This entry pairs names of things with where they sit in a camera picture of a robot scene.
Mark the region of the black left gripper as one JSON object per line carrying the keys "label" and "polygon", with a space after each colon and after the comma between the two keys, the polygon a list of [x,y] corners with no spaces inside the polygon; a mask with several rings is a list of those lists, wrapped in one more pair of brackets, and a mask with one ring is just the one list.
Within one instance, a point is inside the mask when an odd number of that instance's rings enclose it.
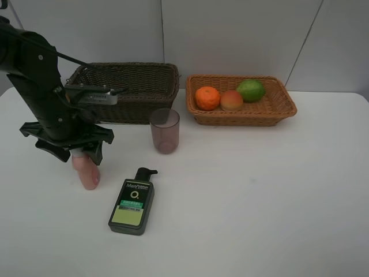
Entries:
{"label": "black left gripper", "polygon": [[26,122],[20,128],[23,136],[37,138],[37,149],[52,154],[66,163],[71,149],[81,148],[99,166],[103,160],[102,143],[111,144],[114,133],[86,121],[70,108],[32,108],[36,122]]}

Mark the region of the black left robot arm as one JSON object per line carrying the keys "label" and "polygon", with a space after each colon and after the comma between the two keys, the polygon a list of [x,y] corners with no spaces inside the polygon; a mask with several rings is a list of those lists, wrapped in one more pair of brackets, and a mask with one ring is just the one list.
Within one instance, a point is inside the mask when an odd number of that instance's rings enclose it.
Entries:
{"label": "black left robot arm", "polygon": [[14,28],[1,17],[1,71],[7,74],[27,104],[36,122],[20,129],[37,138],[36,147],[67,162],[73,149],[100,165],[102,144],[111,144],[114,134],[86,119],[78,106],[82,89],[67,91],[61,82],[55,47],[35,32]]}

